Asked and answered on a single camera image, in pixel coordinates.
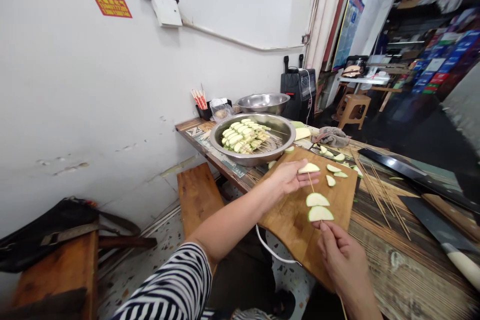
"hand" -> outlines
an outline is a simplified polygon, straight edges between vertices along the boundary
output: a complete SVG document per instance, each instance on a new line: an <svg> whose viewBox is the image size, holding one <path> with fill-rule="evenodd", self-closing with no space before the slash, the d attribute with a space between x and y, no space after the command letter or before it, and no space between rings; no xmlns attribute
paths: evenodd
<svg viewBox="0 0 480 320"><path fill-rule="evenodd" d="M316 221L312 225L321 230L318 246L323 263L350 317L382 319L365 250L334 223Z"/></svg>
<svg viewBox="0 0 480 320"><path fill-rule="evenodd" d="M275 172L270 176L276 187L280 187L283 195L296 192L300 188L310 186L309 174L298 174L298 171L308 164L307 159L301 161L284 162L280 164ZM312 184L317 184L320 171L311 172L310 178Z"/></svg>

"white table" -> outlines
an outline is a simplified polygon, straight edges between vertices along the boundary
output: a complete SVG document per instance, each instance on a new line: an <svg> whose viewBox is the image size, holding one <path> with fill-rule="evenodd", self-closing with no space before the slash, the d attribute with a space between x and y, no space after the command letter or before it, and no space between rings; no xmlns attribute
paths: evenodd
<svg viewBox="0 0 480 320"><path fill-rule="evenodd" d="M360 90L360 86L362 84L386 85L386 84L388 84L389 80L390 80L390 78L379 77L379 76L359 77L359 78L340 76L340 81L349 82L349 83L357 83L355 85L355 90L353 91L354 94L358 94L358 92Z"/></svg>

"knife handle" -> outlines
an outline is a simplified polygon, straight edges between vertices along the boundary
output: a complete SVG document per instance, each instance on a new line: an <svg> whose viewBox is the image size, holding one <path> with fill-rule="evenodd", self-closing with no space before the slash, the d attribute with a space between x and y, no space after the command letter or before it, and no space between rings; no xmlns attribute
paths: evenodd
<svg viewBox="0 0 480 320"><path fill-rule="evenodd" d="M480 267L449 243L443 243L441 248L470 284L480 292Z"/></svg>
<svg viewBox="0 0 480 320"><path fill-rule="evenodd" d="M424 193L421 197L449 219L457 228L462 230L470 239L480 242L480 227L476 222L472 222L438 195Z"/></svg>

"terrazzo floor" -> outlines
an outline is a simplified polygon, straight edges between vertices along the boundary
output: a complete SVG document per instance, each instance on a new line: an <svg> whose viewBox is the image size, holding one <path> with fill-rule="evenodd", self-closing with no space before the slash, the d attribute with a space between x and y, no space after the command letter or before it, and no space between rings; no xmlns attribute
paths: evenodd
<svg viewBox="0 0 480 320"><path fill-rule="evenodd" d="M223 185L232 199L242 194L229 182ZM178 212L167 223L152 234L158 245L140 254L126 258L114 271L98 283L98 319L110 319L118 307L128 300L132 293L158 267L173 254L185 240L181 213ZM270 232L266 232L268 246L284 259L292 259L285 246ZM291 291L295 295L295 310L292 320L300 320L315 285L315 279L298 264L287 264L273 259L273 274L276 288Z"/></svg>

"cloth rag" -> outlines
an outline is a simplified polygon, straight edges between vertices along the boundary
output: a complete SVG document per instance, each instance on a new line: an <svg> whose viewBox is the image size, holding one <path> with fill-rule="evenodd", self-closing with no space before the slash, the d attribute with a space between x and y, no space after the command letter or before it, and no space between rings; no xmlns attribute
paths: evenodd
<svg viewBox="0 0 480 320"><path fill-rule="evenodd" d="M334 126L321 127L318 135L311 137L311 142L316 144L328 144L334 148L344 148L350 143L350 136L347 136L341 129Z"/></svg>

